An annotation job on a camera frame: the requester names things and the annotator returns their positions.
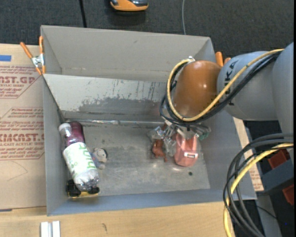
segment yellow cable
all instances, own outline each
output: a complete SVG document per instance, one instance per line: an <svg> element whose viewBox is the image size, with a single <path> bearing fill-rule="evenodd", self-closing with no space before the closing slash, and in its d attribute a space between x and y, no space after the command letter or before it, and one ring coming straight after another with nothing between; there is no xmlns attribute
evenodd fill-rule
<svg viewBox="0 0 296 237"><path fill-rule="evenodd" d="M290 147L293 146L293 143L283 143L280 144L278 147ZM258 161L262 160L264 157L272 154L273 152L277 151L278 149L271 149L268 151L265 151L263 153L261 153L260 155L258 155L257 157L253 158L251 161L249 161L246 166L242 169L242 171L239 173L239 175L237 176L237 178L233 181L231 187L230 187L230 191L231 193L233 193L237 187L237 185L239 184L239 182L241 181L241 179L244 177L244 175L249 171L249 169ZM229 198L226 199L227 205L229 206ZM228 216L228 210L226 207L224 207L223 209L223 223L224 223L224 228L225 228L225 232L227 234L228 237L232 237L229 226L228 226L228 220L227 220L227 216Z"/></svg>
<svg viewBox="0 0 296 237"><path fill-rule="evenodd" d="M169 102L169 105L170 105L170 109L172 110L172 112L174 113L174 115L179 118L180 120L182 121L186 121L186 122L190 122L190 121L195 121L197 119L199 119L200 117L202 117L203 115L205 115L206 113L209 112L209 110L221 99L221 97L225 94L225 92L231 87L231 85L240 77L240 75L248 68L250 67L252 64L254 64L256 61L264 58L265 56L267 55L270 55L270 54L273 54L273 53L276 53L276 52L280 52L282 51L283 49L276 49L276 50L272 50L272 51L269 51L269 52L266 52L262 55L260 55L259 57L253 59L251 62L249 62L246 66L244 66L231 80L230 82L225 86L225 88L218 94L218 96L210 103L210 105L205 109L203 110L200 114L194 116L194 117L191 117L191 118L185 118L183 117L174 107L173 103L172 103L172 100L171 100L171 91L170 91L170 88L171 88L171 79L172 79L172 76L173 76L173 73L175 72L175 70L181 66L184 62L186 63L187 60L183 60L181 61L180 63L178 63L174 69L171 71L170 75L169 75L169 79L167 81L167 98L168 98L168 102Z"/></svg>

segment gray bin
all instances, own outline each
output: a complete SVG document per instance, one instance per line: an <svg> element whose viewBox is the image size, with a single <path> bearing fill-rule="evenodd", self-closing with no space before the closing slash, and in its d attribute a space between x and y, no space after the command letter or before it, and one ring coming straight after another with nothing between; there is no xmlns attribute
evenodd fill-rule
<svg viewBox="0 0 296 237"><path fill-rule="evenodd" d="M210 38L54 26L42 26L41 35L47 215L222 200L229 163L241 150L227 112L204 122L212 132L193 167L154 158L147 136L163 124L158 108L172 68L188 56L215 61ZM72 199L65 192L63 118L82 123L91 150L108 152L96 197ZM256 198L249 175L241 190L244 199Z"/></svg>

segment small toy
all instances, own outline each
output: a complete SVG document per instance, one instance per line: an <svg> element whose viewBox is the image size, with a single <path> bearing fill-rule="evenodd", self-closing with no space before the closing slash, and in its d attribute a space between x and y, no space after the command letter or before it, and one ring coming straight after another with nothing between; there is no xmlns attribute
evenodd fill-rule
<svg viewBox="0 0 296 237"><path fill-rule="evenodd" d="M107 162L108 153L103 148L95 148L93 153L91 154L92 160L95 166L99 169L104 169L105 165L102 164Z"/></svg>

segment bottle cap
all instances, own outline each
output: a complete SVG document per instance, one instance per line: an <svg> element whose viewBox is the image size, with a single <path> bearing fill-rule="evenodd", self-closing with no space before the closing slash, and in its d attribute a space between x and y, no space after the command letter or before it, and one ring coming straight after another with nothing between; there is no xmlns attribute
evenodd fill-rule
<svg viewBox="0 0 296 237"><path fill-rule="evenodd" d="M64 129L64 128L68 128L68 127L71 128L71 126L70 126L69 123L62 123L62 124L58 127L58 130L61 131L62 129Z"/></svg>

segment dark floor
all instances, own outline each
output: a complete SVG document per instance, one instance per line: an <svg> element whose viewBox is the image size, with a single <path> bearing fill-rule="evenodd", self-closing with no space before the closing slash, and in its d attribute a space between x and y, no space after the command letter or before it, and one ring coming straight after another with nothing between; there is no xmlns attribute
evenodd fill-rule
<svg viewBox="0 0 296 237"><path fill-rule="evenodd" d="M87 27L206 36L224 58L294 41L295 0L148 1L145 12L117 13L108 0L83 0ZM79 0L0 0L0 43L37 44L41 25L83 27ZM250 129L258 136L277 124L252 123ZM283 237L294 236L294 208L281 193L272 202Z"/></svg>

